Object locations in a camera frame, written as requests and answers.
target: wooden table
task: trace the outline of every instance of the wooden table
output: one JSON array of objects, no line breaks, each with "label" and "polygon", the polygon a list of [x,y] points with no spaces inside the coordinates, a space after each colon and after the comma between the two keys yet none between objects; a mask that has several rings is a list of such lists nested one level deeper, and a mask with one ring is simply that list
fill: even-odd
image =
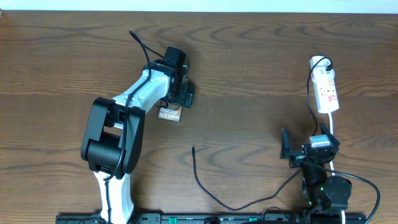
[{"label": "wooden table", "polygon": [[[6,11],[0,18],[1,223],[53,223],[60,213],[101,209],[80,147],[94,99],[122,93],[141,75],[146,60],[129,29],[161,53],[169,45],[182,48],[196,86],[181,123],[157,119],[157,108],[146,117],[132,174],[137,207],[227,212],[197,186],[193,144],[202,184],[224,203],[239,207],[272,195],[295,172],[279,159],[281,129],[297,144],[313,131],[305,84],[308,60],[320,54],[333,59],[340,101],[335,168],[380,188],[373,223],[397,222],[398,16]],[[328,123],[327,115],[317,117]],[[376,194],[352,182],[349,211],[368,215]],[[242,212],[306,205],[301,184],[300,175],[277,198]]]}]

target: power strip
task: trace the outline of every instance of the power strip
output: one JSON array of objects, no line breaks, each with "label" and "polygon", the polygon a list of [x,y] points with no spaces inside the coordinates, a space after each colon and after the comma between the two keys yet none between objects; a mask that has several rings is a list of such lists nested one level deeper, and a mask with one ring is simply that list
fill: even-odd
[{"label": "power strip", "polygon": [[[314,56],[310,60],[311,68],[324,56]],[[319,113],[331,113],[336,111],[338,106],[337,92],[335,86],[335,71],[326,71],[326,67],[331,64],[327,58],[323,59],[313,69],[311,79],[315,89],[315,97]]]}]

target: white wall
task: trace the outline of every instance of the white wall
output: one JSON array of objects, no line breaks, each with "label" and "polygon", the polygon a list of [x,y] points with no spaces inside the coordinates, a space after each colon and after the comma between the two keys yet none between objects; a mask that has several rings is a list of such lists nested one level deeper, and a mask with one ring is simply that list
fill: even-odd
[{"label": "white wall", "polygon": [[0,0],[3,10],[398,14],[398,0]]}]

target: white power cord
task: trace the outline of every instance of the white power cord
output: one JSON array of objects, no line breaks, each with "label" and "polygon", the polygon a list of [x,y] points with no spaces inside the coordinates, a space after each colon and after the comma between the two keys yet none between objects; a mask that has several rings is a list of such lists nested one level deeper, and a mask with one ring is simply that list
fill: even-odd
[{"label": "white power cord", "polygon": [[[328,113],[328,116],[329,116],[329,132],[330,132],[330,134],[333,134],[333,117],[331,116],[331,113]],[[335,167],[333,165],[333,161],[329,162],[329,166],[330,166],[331,170],[335,169]],[[341,220],[341,224],[346,224],[346,213],[344,211],[341,211],[340,220]]]}]

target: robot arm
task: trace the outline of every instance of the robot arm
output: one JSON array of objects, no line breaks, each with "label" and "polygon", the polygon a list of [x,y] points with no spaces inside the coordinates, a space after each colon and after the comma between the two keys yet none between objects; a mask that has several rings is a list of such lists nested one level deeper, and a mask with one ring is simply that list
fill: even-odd
[{"label": "robot arm", "polygon": [[[125,224],[131,217],[134,204],[130,194],[130,173],[137,165],[141,153],[145,114],[157,101],[165,98],[167,102],[191,106],[193,88],[187,80],[182,81],[185,74],[185,56],[182,50],[168,47],[163,60],[150,63],[151,76],[148,81],[149,65],[146,65],[140,79],[123,94],[112,100],[99,97],[94,101],[81,148],[81,158],[88,161],[90,170],[94,171],[98,179],[103,220],[109,221],[109,209],[112,223]],[[127,96],[133,92],[135,93],[128,103],[127,126],[124,127]],[[127,129],[125,155],[120,169],[117,169],[117,164],[121,158],[124,136],[107,133],[104,126]],[[115,178],[106,182],[104,179],[111,174]]]}]

